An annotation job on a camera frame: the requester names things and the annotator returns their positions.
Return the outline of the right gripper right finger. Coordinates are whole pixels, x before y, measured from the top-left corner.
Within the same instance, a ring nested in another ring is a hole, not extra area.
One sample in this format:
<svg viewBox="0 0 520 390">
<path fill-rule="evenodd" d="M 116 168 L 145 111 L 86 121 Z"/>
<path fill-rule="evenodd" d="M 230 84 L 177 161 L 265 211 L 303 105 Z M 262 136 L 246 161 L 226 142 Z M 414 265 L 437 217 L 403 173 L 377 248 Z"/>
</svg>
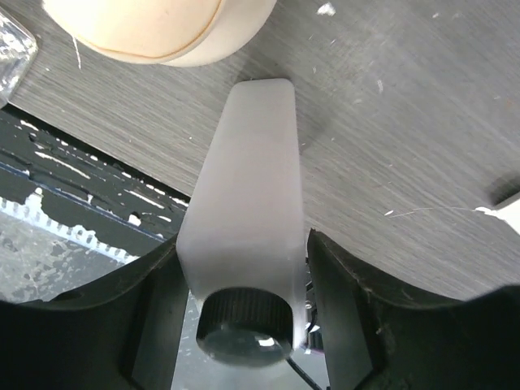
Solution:
<svg viewBox="0 0 520 390">
<path fill-rule="evenodd" d="M 451 299 L 315 230 L 308 259 L 331 388 L 518 388 L 518 286 Z"/>
</svg>

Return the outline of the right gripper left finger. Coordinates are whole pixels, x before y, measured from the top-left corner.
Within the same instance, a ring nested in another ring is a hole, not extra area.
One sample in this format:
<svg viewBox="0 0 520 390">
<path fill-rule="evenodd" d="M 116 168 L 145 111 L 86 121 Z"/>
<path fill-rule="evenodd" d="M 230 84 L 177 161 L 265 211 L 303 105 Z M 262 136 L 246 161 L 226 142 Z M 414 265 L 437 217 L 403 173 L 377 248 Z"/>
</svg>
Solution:
<svg viewBox="0 0 520 390">
<path fill-rule="evenodd" d="M 187 298 L 170 239 L 50 301 L 4 301 L 1 387 L 169 389 Z"/>
</svg>

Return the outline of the white bottle black cap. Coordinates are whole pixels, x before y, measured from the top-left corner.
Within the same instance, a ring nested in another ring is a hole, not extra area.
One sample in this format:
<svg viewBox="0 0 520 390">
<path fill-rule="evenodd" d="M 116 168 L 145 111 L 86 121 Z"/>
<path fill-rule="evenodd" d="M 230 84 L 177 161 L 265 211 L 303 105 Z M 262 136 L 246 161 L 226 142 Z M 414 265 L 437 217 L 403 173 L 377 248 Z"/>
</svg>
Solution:
<svg viewBox="0 0 520 390">
<path fill-rule="evenodd" d="M 295 89 L 243 81 L 224 105 L 176 240 L 196 341 L 229 366 L 287 359 L 306 337 L 306 234 Z"/>
</svg>

